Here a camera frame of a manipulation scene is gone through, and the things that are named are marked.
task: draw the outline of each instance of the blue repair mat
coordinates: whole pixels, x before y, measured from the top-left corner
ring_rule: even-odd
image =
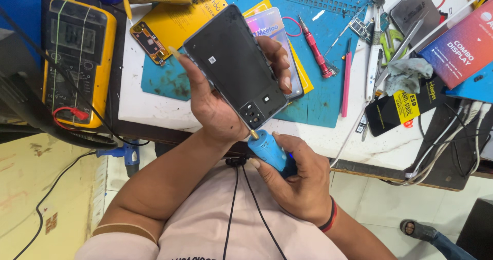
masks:
[[[228,4],[236,4],[240,10],[246,11],[262,0],[226,0]],[[279,9],[281,16],[298,19],[298,14],[315,37],[322,54],[335,41],[349,23],[356,11],[366,5],[369,0],[270,0],[272,6]],[[312,18],[320,11],[325,12],[315,21]],[[364,19],[366,10],[360,18]],[[299,28],[294,22],[285,19],[286,31],[297,34]],[[307,123],[334,128],[340,112],[343,93],[345,62],[341,57],[347,53],[348,40],[352,38],[351,51],[355,53],[358,36],[350,29],[346,30],[336,46],[331,49],[327,59],[340,69],[337,76],[328,79],[321,77],[321,71],[303,34],[289,39],[298,54],[305,71],[315,87],[305,96],[283,109],[275,118],[287,121]],[[144,92],[158,94],[170,98],[190,99],[190,87],[185,70],[173,56],[166,60],[163,67],[156,65],[149,57],[145,57],[143,78],[141,83]]]

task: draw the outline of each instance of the fingernail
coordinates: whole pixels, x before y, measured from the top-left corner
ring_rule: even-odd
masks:
[[[180,52],[178,52],[178,50],[176,50],[174,47],[172,46],[169,46],[168,49],[171,51],[171,54],[173,54],[173,56],[178,60],[178,58],[180,57]]]
[[[255,158],[250,158],[248,160],[256,169],[260,168],[260,162]]]
[[[289,89],[291,90],[291,78],[289,77],[284,77],[282,79],[282,83]]]
[[[287,63],[288,66],[291,66],[291,64],[289,63],[289,58],[287,57],[287,55],[284,55],[282,58],[284,59],[284,61]]]

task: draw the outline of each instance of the finger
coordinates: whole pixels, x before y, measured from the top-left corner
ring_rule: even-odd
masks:
[[[173,47],[168,47],[174,57],[182,65],[188,75],[190,81],[190,93],[192,97],[207,97],[211,95],[211,88],[206,77],[202,74],[200,69],[184,54],[180,54],[178,50]]]
[[[291,153],[294,160],[299,166],[307,166],[309,163],[313,162],[315,156],[317,155],[311,147],[309,147],[305,141],[299,137],[294,137],[290,135],[279,134],[277,132],[272,132],[272,136],[276,140],[276,143],[281,146],[285,151]]]
[[[258,36],[256,40],[269,61],[275,63],[280,69],[289,68],[290,62],[286,50],[288,48],[283,48],[281,42],[275,41],[268,36]]]
[[[291,186],[273,166],[255,158],[249,159],[249,162],[257,169],[274,199],[286,201],[292,196],[293,190]]]
[[[279,80],[279,87],[284,94],[290,94],[293,92],[293,86],[291,84],[291,71],[290,70],[280,70],[276,67],[275,64],[271,65],[274,69],[274,73],[276,74]]]

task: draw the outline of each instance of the desk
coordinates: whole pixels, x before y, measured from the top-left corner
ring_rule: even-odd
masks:
[[[50,0],[42,0],[43,12],[46,12]],[[97,0],[78,0],[90,5],[100,6]],[[392,8],[399,0],[387,0],[384,8]],[[466,0],[447,0],[444,9],[458,9],[458,1],[465,4]],[[142,92],[140,81],[144,58],[147,57],[140,46],[128,34],[130,23],[124,13],[116,11],[112,6],[102,6],[117,19],[117,33],[110,78],[108,95],[107,120],[118,134],[141,139],[181,143],[190,132],[200,128],[200,124],[190,111],[190,102],[178,101],[162,96]],[[137,22],[147,11],[149,6],[140,6],[134,10],[134,22]],[[354,55],[351,76],[351,90],[349,96],[349,111],[347,118],[339,118],[336,128],[326,128],[307,124],[299,124],[273,119],[263,129],[278,131],[284,134],[303,138],[315,152],[335,157],[347,137],[349,130],[356,122],[356,118],[363,105],[365,87],[366,61],[368,46],[361,40]],[[437,111],[429,111],[422,115],[423,129],[427,140],[434,140],[448,124],[450,113],[444,107]],[[421,156],[427,145],[417,126],[417,119],[413,128],[400,126],[374,138],[368,134],[366,142],[361,142],[360,134],[353,134],[341,161],[333,167],[336,171],[386,179],[403,179],[402,170],[410,167]],[[482,128],[491,128],[491,115],[485,119]],[[464,167],[472,165],[472,140],[458,142],[458,150]],[[246,143],[235,144],[231,152],[245,153],[248,151]],[[433,171],[423,182],[427,186],[461,190],[467,180],[460,176],[452,161],[451,149],[447,149]]]

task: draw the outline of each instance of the black phone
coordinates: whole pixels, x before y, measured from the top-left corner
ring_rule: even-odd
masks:
[[[183,49],[225,101],[256,130],[288,99],[236,5],[228,5],[190,36]]]

